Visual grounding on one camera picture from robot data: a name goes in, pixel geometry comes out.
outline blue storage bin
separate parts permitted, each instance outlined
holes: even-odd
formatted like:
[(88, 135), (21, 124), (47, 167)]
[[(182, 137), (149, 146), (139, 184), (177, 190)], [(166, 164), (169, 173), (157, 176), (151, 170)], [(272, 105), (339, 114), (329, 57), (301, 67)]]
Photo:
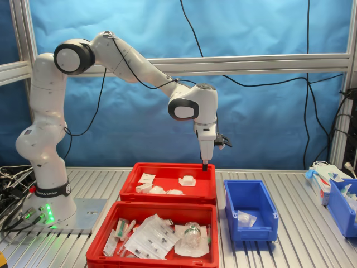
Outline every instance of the blue storage bin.
[(351, 194), (357, 194), (357, 180), (344, 179), (343, 183), (336, 183), (330, 180), (331, 193), (329, 211), (333, 216), (336, 225), (345, 237), (357, 237), (357, 224), (355, 223), (356, 213), (348, 205), (346, 199), (341, 194), (341, 189), (346, 185), (352, 184), (348, 190)]
[[(225, 180), (230, 237), (233, 241), (275, 241), (278, 213), (261, 180)], [(238, 211), (257, 217), (253, 227), (238, 226)]]

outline blue backdrop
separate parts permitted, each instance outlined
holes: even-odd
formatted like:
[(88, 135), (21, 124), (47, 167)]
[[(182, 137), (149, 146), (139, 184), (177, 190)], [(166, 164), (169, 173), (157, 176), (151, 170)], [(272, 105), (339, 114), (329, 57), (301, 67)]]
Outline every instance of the blue backdrop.
[[(311, 1), (310, 53), (346, 51), (351, 2)], [(30, 4), (39, 53), (53, 52), (68, 39), (91, 40), (100, 31), (110, 30), (147, 58), (200, 56), (179, 0), (36, 0)], [(184, 5), (205, 56), (306, 52), (307, 1), (184, 0)], [(258, 84), (301, 75), (306, 74), (232, 77), (244, 84)], [(333, 75), (336, 74), (311, 74), (310, 81)], [(220, 131), (234, 146), (215, 151), (212, 163), (218, 168), (302, 168), (307, 139), (303, 80), (243, 88), (222, 76), (185, 78), (217, 87)], [(68, 79), (65, 118), (72, 133), (83, 132), (88, 126), (97, 106), (101, 82), (101, 78)], [(341, 76), (312, 85), (320, 121), (326, 129), (330, 128), (338, 107), (341, 85)], [(85, 135), (74, 137), (67, 164), (132, 166), (138, 161), (200, 162), (192, 122), (174, 121), (167, 113), (167, 102), (159, 90), (106, 78), (98, 115)], [(24, 114), (26, 109), (16, 113)], [(310, 164), (326, 145), (326, 136), (315, 119), (311, 95), (307, 121), (311, 136), (307, 164)], [(17, 137), (20, 132), (12, 134)], [(60, 155), (65, 155), (68, 145), (66, 137), (57, 147)], [(15, 158), (10, 162), (16, 164)]]
[[(19, 61), (9, 1), (0, 1), (0, 64)], [(17, 136), (31, 124), (23, 81), (0, 87), (0, 166), (26, 164), (15, 149)]]

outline metal table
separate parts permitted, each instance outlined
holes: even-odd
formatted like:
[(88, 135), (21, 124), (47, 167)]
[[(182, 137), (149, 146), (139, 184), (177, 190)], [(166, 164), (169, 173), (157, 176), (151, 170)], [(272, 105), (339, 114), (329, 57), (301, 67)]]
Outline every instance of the metal table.
[[(130, 168), (68, 168), (77, 198), (107, 198), (92, 235), (11, 233), (0, 242), (9, 267), (86, 267), (85, 253)], [(262, 179), (279, 212), (276, 242), (233, 243), (226, 222), (224, 179)], [(357, 267), (357, 239), (345, 239), (327, 208), (319, 205), (302, 171), (217, 170), (220, 267)]]

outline red storage crate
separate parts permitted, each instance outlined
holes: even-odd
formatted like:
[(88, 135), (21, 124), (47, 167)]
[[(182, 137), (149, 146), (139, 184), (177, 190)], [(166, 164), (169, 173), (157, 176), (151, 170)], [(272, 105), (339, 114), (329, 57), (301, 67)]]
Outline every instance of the red storage crate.
[[(147, 217), (158, 214), (163, 219), (172, 219), (174, 224), (185, 225), (187, 222), (197, 222), (201, 226), (211, 225), (210, 252), (199, 258), (185, 257), (175, 254), (174, 248), (166, 255), (167, 260), (132, 259), (119, 257), (117, 251), (122, 242), (118, 243), (112, 257), (103, 255), (103, 248), (112, 229), (115, 229), (119, 218), (129, 221), (136, 219), (141, 224)], [(216, 207), (206, 204), (163, 204), (147, 202), (116, 202), (112, 205), (102, 226), (90, 245), (87, 253), (88, 268), (145, 268), (145, 267), (219, 267), (218, 234)]]
[[(141, 185), (138, 181), (143, 173), (155, 175), (153, 185), (160, 186), (165, 191), (181, 190), (184, 195), (137, 193), (136, 187)], [(186, 175), (196, 179), (196, 186), (179, 184), (179, 178)], [(216, 195), (215, 166), (208, 165), (207, 171), (202, 171), (201, 164), (136, 163), (120, 191), (122, 201), (159, 203), (216, 205)]]

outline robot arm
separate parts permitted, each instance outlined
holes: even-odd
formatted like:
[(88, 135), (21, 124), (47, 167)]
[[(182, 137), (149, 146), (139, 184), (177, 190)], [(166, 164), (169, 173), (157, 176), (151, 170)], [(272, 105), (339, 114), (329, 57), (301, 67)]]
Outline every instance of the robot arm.
[(16, 140), (18, 153), (29, 159), (36, 177), (34, 195), (25, 200), (23, 211), (35, 211), (32, 217), (41, 216), (42, 222), (37, 225), (51, 226), (69, 218), (75, 221), (71, 216), (76, 205), (56, 145), (63, 139), (67, 126), (63, 113), (67, 75), (81, 74), (95, 63), (129, 83), (143, 81), (155, 85), (169, 97), (168, 112), (172, 118), (193, 119), (204, 170), (215, 145), (220, 149), (226, 144), (230, 146), (218, 134), (217, 92), (211, 85), (201, 83), (189, 88), (172, 80), (111, 32), (102, 32), (91, 42), (66, 41), (54, 54), (44, 53), (36, 58), (30, 91), (34, 120)]
[(81, 74), (97, 63), (129, 83), (143, 81), (159, 87), (170, 99), (168, 112), (173, 119), (194, 120), (204, 169), (212, 159), (215, 144), (221, 149), (225, 144), (230, 146), (222, 142), (217, 133), (218, 97), (213, 86), (201, 83), (189, 88), (173, 81), (112, 32), (102, 32), (91, 42), (73, 39), (60, 44), (55, 50), (54, 62), (67, 75)]

